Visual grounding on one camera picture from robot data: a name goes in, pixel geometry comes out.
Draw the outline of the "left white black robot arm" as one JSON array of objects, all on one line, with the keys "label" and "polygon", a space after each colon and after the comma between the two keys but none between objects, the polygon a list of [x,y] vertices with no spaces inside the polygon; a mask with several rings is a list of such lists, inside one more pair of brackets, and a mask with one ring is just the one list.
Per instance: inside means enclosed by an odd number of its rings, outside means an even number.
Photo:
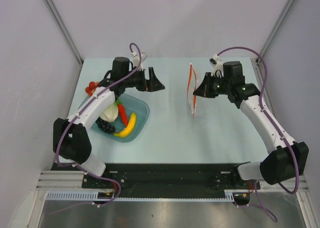
[{"label": "left white black robot arm", "polygon": [[153,67],[148,69],[149,78],[141,62],[136,65],[126,57],[116,57],[112,69],[98,83],[91,97],[66,119],[58,118],[53,124],[53,151],[56,159],[62,157],[92,173],[93,182],[101,188],[109,185],[111,176],[105,172],[106,165],[92,152],[88,135],[91,126],[101,113],[113,104],[127,88],[141,92],[156,92],[165,89],[158,80]]}]

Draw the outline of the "clear zip bag red zipper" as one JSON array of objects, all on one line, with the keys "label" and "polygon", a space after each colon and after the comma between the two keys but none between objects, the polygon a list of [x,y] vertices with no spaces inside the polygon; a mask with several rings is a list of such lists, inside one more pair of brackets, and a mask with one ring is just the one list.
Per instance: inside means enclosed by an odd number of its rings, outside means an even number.
[{"label": "clear zip bag red zipper", "polygon": [[197,89],[197,86],[198,86],[198,77],[193,67],[193,63],[190,62],[186,96],[187,96],[187,104],[188,104],[189,112],[192,118],[196,117],[196,111],[197,111],[197,97],[193,94],[193,92]]}]

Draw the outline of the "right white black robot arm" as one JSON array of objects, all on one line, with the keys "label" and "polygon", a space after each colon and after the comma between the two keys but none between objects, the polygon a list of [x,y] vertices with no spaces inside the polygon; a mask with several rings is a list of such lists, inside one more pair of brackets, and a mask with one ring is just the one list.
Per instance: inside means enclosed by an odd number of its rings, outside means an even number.
[{"label": "right white black robot arm", "polygon": [[246,83],[239,61],[222,62],[211,58],[210,63],[213,71],[205,73],[193,95],[204,98],[226,95],[253,124],[268,153],[263,161],[237,165],[230,176],[231,184],[243,188],[249,180],[264,180],[274,185],[291,178],[298,183],[307,162],[307,144],[297,142],[283,129],[261,98],[257,86]]}]

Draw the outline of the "red cherry bunch with leaf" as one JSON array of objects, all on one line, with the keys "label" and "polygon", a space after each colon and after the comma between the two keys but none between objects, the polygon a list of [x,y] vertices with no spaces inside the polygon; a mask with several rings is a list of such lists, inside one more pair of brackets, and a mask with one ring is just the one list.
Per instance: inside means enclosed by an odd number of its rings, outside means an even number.
[{"label": "red cherry bunch with leaf", "polygon": [[98,87],[99,82],[91,81],[89,82],[88,86],[85,88],[86,94],[90,97]]}]

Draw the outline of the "green white lettuce head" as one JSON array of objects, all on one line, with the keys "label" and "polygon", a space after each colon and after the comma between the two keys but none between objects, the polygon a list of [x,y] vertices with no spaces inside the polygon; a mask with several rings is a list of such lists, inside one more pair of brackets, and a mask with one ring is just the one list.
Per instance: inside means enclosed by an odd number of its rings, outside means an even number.
[{"label": "green white lettuce head", "polygon": [[118,106],[116,102],[109,105],[99,116],[103,121],[112,123],[114,122],[119,114]]}]

